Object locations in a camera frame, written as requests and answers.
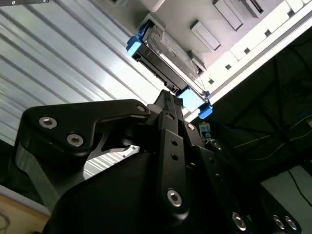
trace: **silver metal surface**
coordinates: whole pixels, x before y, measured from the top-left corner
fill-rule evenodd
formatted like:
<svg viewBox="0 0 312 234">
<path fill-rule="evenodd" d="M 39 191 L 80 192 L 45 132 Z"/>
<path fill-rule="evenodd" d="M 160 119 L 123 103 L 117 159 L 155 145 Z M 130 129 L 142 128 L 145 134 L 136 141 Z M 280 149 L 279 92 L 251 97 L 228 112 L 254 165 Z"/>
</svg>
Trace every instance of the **silver metal surface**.
<svg viewBox="0 0 312 234">
<path fill-rule="evenodd" d="M 63 175 L 61 172 L 55 174 L 55 172 L 50 171 L 49 168 L 37 161 L 20 144 L 18 145 L 15 163 L 29 175 L 44 205 L 50 212 L 67 190 L 85 180 L 83 170 L 71 175 Z"/>
<path fill-rule="evenodd" d="M 195 130 L 195 127 L 193 125 L 191 125 L 190 123 L 187 124 L 188 128 L 191 129 L 192 131 Z"/>
<path fill-rule="evenodd" d="M 182 205 L 182 198 L 180 194 L 175 190 L 169 190 L 167 192 L 167 198 L 170 203 L 175 207 L 180 207 Z"/>
<path fill-rule="evenodd" d="M 127 55 L 129 38 L 89 0 L 1 7 L 0 139 L 14 145 L 21 115 L 33 106 L 115 99 L 154 103 L 164 86 Z M 92 159 L 88 175 L 124 154 Z"/>
<path fill-rule="evenodd" d="M 281 219 L 280 219 L 278 216 L 276 216 L 276 215 L 274 215 L 273 218 L 274 218 L 275 223 L 278 225 L 278 227 L 279 227 L 280 229 L 284 230 L 284 229 L 285 229 L 285 225 L 283 224 L 283 222 L 281 221 Z"/>
<path fill-rule="evenodd" d="M 297 226 L 295 225 L 295 223 L 292 221 L 291 218 L 289 218 L 288 216 L 285 217 L 286 219 L 286 222 L 288 223 L 288 225 L 294 229 L 294 230 L 297 230 Z"/>
<path fill-rule="evenodd" d="M 242 217 L 239 216 L 238 213 L 233 212 L 232 220 L 233 220 L 234 224 L 238 227 L 238 229 L 240 229 L 241 231 L 246 230 L 246 223 L 244 222 Z"/>
<path fill-rule="evenodd" d="M 72 146 L 79 147 L 83 144 L 83 138 L 77 134 L 70 134 L 67 136 L 67 142 Z"/>
<path fill-rule="evenodd" d="M 58 122 L 52 117 L 46 116 L 39 119 L 39 124 L 44 128 L 52 129 L 58 125 Z"/>
</svg>

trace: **ribbed aluminum panel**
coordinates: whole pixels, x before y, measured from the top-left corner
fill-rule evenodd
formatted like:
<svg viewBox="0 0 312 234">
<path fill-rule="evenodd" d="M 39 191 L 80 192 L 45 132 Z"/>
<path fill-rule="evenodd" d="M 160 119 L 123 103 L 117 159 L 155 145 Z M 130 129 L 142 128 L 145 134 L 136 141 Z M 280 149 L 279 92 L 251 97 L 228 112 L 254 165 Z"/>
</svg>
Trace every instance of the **ribbed aluminum panel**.
<svg viewBox="0 0 312 234">
<path fill-rule="evenodd" d="M 134 98 L 163 84 L 126 54 L 129 37 L 88 0 L 0 8 L 0 139 L 13 145 L 21 114 L 38 105 Z M 93 159 L 93 175 L 132 150 Z"/>
</svg>

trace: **black metal bracket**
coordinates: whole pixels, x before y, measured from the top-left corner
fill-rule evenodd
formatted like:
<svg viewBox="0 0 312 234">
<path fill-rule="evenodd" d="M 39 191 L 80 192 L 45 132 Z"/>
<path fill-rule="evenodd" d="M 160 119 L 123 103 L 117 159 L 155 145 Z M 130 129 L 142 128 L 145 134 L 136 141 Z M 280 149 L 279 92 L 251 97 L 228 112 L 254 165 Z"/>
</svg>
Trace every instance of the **black metal bracket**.
<svg viewBox="0 0 312 234">
<path fill-rule="evenodd" d="M 162 92 L 156 103 L 151 110 L 118 100 L 24 112 L 14 162 L 52 211 L 44 234 L 301 233 L 274 198 L 259 198 L 245 175 L 230 170 L 238 166 L 219 142 L 201 141 L 181 117 L 181 100 Z M 87 159 L 132 143 L 138 153 L 84 179 Z M 280 228 L 274 215 L 287 215 L 296 230 Z"/>
<path fill-rule="evenodd" d="M 17 6 L 48 3 L 49 0 L 0 0 L 0 6 Z"/>
</svg>

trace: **screw hole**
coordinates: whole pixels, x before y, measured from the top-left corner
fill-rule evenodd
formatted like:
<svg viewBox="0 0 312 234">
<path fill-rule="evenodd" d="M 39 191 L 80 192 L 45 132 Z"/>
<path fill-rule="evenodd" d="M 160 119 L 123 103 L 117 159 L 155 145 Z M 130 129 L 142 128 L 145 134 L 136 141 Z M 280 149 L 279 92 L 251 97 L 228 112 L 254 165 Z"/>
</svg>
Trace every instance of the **screw hole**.
<svg viewBox="0 0 312 234">
<path fill-rule="evenodd" d="M 177 146 L 177 142 L 175 140 L 172 140 L 171 143 L 174 145 L 174 146 Z"/>
<path fill-rule="evenodd" d="M 50 120 L 49 118 L 44 119 L 44 120 L 43 120 L 43 123 L 44 123 L 45 125 L 52 125 L 52 124 L 53 124 L 52 120 Z"/>
<path fill-rule="evenodd" d="M 80 139 L 79 139 L 78 137 L 72 137 L 70 140 L 71 140 L 73 143 L 78 143 L 78 142 L 80 142 Z"/>
<path fill-rule="evenodd" d="M 178 157 L 175 154 L 171 154 L 171 158 L 175 161 L 178 161 Z"/>
<path fill-rule="evenodd" d="M 137 109 L 138 109 L 139 111 L 145 112 L 145 108 L 144 108 L 143 106 L 138 105 L 138 106 L 137 106 Z"/>
</svg>

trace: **cable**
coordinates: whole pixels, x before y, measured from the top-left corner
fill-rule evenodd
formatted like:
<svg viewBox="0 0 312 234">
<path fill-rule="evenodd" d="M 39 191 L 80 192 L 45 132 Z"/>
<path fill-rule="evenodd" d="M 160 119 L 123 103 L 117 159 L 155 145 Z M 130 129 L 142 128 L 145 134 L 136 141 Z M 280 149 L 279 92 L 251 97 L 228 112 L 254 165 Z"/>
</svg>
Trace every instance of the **cable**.
<svg viewBox="0 0 312 234">
<path fill-rule="evenodd" d="M 309 118 L 309 117 L 312 117 L 312 115 L 309 115 L 309 116 L 306 116 L 306 117 L 303 117 L 301 120 L 299 120 L 297 123 L 295 123 L 291 128 L 293 128 L 294 126 L 297 126 L 299 123 L 301 123 L 302 121 L 304 121 L 305 119 Z M 266 135 L 266 136 L 263 136 L 263 137 L 260 137 L 258 139 L 253 139 L 251 141 L 248 141 L 246 143 L 243 143 L 243 144 L 240 144 L 240 145 L 237 145 L 234 147 L 234 149 L 238 148 L 238 147 L 241 147 L 241 146 L 244 146 L 244 145 L 248 145 L 250 143 L 253 143 L 255 141 L 258 141 L 260 139 L 264 139 L 264 138 L 267 138 L 267 137 L 270 137 L 271 135 Z"/>
<path fill-rule="evenodd" d="M 290 139 L 289 141 L 293 141 L 293 140 L 298 140 L 301 139 L 305 136 L 307 136 L 310 132 L 312 132 L 312 129 L 310 129 L 307 133 L 305 133 L 302 136 L 298 136 L 295 138 Z M 262 158 L 248 158 L 247 160 L 249 161 L 261 161 L 261 160 L 265 160 L 267 158 L 270 158 L 272 155 L 274 155 L 276 153 L 276 151 L 278 151 L 280 148 L 282 148 L 285 145 L 285 143 L 281 144 L 280 146 L 278 146 L 270 155 L 266 156 L 266 157 L 262 157 Z"/>
<path fill-rule="evenodd" d="M 270 136 L 271 136 L 271 135 L 263 136 L 263 137 L 260 137 L 260 139 L 264 139 L 264 138 L 267 138 L 267 137 L 270 137 Z M 236 149 L 236 148 L 238 148 L 238 147 L 241 147 L 241 146 L 243 146 L 243 145 L 248 145 L 248 144 L 253 143 L 253 142 L 255 142 L 255 141 L 258 141 L 258 140 L 260 140 L 260 139 L 254 139 L 254 140 L 248 141 L 248 142 L 246 142 L 246 143 L 237 145 L 237 146 L 234 147 L 234 149 Z"/>
<path fill-rule="evenodd" d="M 295 178 L 293 177 L 293 174 L 290 172 L 290 170 L 288 170 L 288 173 L 289 173 L 289 175 L 291 176 L 291 178 L 292 178 L 292 180 L 293 180 L 293 182 L 294 182 L 294 184 L 295 184 L 297 190 L 299 191 L 300 195 L 302 196 L 302 198 L 305 199 L 305 201 L 308 203 L 308 205 L 312 207 L 312 204 L 309 202 L 309 200 L 308 200 L 308 199 L 303 195 L 303 193 L 301 192 L 301 190 L 300 190 L 300 188 L 299 188 L 299 186 L 298 186 L 298 184 L 297 184 L 297 181 L 296 181 Z"/>
<path fill-rule="evenodd" d="M 304 117 L 303 119 L 301 119 L 300 121 L 298 121 L 296 124 L 294 124 L 293 127 L 294 127 L 294 126 L 297 126 L 299 123 L 301 123 L 302 121 L 304 121 L 305 119 L 307 119 L 307 118 L 309 118 L 309 117 L 311 117 L 311 116 L 312 116 L 312 115 L 309 115 L 309 116 Z"/>
</svg>

